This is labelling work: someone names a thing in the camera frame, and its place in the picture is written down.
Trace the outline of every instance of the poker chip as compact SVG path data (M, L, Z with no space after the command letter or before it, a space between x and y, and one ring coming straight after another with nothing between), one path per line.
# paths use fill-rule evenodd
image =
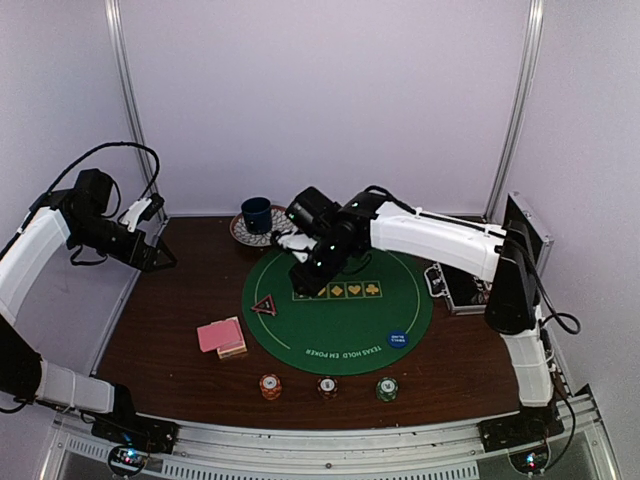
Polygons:
M338 396L338 381L335 378L324 377L318 379L318 394L325 400Z
M275 400L282 393L282 383L280 383L280 379L273 375L264 375L260 379L260 391L262 392L262 396L267 400Z
M387 343L392 348L404 348L409 344L409 335L402 330L394 330L387 337Z
M392 402L398 396L398 382L391 377L381 378L376 385L376 397L383 402Z

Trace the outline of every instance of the patterned plate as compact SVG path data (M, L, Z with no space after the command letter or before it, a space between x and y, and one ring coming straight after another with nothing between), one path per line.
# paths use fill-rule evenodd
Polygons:
M293 223L285 216L285 210L284 207L278 205L271 206L271 221L273 222L271 231L296 230ZM244 223L242 214L236 215L235 218L231 220L229 230L231 231L231 236L243 245L259 248L271 245L271 232L262 235L254 235L253 233L247 232L247 226Z

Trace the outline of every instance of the wooden table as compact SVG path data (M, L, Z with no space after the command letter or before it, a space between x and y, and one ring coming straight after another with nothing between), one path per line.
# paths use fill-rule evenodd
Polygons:
M453 317L436 301L424 339L399 362L339 379L324 401L317 376L268 354L241 317L245 278L265 252L235 242L230 218L176 218L163 239L178 267L143 274L115 329L98 377L127 385L142 413L257 428L352 429L476 418L518 408L506 347L481 316ZM248 353L219 360L198 348L196 327L238 315ZM258 381L275 373L281 397L262 398ZM382 376L398 380L398 398L376 399Z

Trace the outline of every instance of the open case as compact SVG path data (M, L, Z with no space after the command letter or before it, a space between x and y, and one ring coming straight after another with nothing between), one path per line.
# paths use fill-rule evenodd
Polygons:
M529 230L534 261L538 273L542 274L553 245L553 238L518 192L511 192L507 197L503 225L512 220L524 223ZM439 263L428 266L424 276L431 296L444 297L454 315L484 313L491 291L489 283L462 270Z

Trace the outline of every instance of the white wall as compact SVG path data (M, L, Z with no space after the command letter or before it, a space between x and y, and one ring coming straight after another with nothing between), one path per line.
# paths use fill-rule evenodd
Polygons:
M543 281L576 313L555 329L572 387L590 383L624 478L640 448L640 3L546 2L540 59L507 190L554 235Z
M128 139L104 2L1 2L0 244L68 163L99 143ZM88 165L116 178L125 202L143 187L132 152L104 152ZM51 260L16 326L51 361L89 373L132 271L113 260L73 268L68 257L63 249ZM1 394L0 403L8 407L10 397ZM0 478L34 477L52 418L39 406L0 415Z
M377 183L484 212L528 0L123 0L148 141L171 214L235 213L308 185Z

